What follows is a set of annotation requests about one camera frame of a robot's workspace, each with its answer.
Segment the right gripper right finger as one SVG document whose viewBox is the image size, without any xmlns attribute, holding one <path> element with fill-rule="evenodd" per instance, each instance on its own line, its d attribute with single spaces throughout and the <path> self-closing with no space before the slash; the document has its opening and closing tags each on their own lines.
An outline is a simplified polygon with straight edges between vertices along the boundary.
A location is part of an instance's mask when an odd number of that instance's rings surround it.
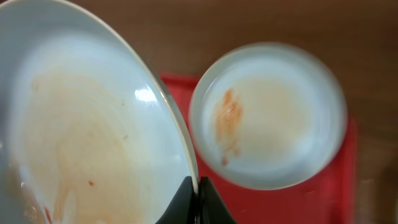
<svg viewBox="0 0 398 224">
<path fill-rule="evenodd" d="M 237 224 L 208 177 L 199 184 L 199 224 Z"/>
</svg>

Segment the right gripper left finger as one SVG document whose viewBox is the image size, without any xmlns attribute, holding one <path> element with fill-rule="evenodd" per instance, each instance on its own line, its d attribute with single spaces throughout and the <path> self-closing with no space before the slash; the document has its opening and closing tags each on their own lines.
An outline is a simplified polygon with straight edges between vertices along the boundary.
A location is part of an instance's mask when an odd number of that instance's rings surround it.
<svg viewBox="0 0 398 224">
<path fill-rule="evenodd" d="M 192 178 L 186 176 L 156 224 L 194 224 L 196 220 L 196 199 Z"/>
</svg>

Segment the white plate top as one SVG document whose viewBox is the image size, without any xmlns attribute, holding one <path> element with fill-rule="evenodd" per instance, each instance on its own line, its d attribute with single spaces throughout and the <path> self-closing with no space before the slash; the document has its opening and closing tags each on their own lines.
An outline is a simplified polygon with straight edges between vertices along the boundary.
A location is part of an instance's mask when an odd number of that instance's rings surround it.
<svg viewBox="0 0 398 224">
<path fill-rule="evenodd" d="M 192 138 L 220 177 L 247 189 L 305 182 L 336 156 L 348 125 L 331 70 L 292 45 L 239 47 L 202 76 L 189 107 Z"/>
</svg>

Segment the white plate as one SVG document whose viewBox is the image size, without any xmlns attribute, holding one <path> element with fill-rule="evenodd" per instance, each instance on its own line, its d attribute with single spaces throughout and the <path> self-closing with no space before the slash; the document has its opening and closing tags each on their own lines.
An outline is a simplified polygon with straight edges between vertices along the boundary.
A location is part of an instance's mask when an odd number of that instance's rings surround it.
<svg viewBox="0 0 398 224">
<path fill-rule="evenodd" d="M 1 222 L 155 223 L 193 146 L 172 95 L 69 1 L 1 4 Z"/>
<path fill-rule="evenodd" d="M 202 76 L 189 107 L 192 138 L 220 177 L 247 189 L 305 182 L 336 156 L 348 125 L 331 70 L 292 45 L 239 47 Z"/>
</svg>

